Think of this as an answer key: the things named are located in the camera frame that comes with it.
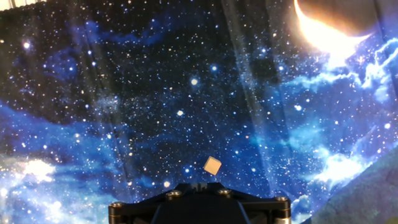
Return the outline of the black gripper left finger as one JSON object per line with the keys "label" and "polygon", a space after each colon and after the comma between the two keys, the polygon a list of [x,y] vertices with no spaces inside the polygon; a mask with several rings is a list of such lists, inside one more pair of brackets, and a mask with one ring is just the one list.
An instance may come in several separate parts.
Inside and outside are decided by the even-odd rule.
{"label": "black gripper left finger", "polygon": [[158,194],[138,203],[112,202],[108,205],[108,223],[122,224],[133,223],[138,216],[154,216],[158,207],[164,202],[195,193],[199,189],[199,183],[178,184],[172,190]]}

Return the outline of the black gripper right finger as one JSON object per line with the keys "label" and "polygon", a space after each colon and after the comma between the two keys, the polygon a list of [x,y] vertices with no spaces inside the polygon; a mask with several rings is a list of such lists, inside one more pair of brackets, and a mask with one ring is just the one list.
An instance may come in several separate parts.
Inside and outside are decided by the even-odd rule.
{"label": "black gripper right finger", "polygon": [[199,218],[206,223],[291,224],[290,199],[286,196],[260,198],[223,186],[200,183]]}

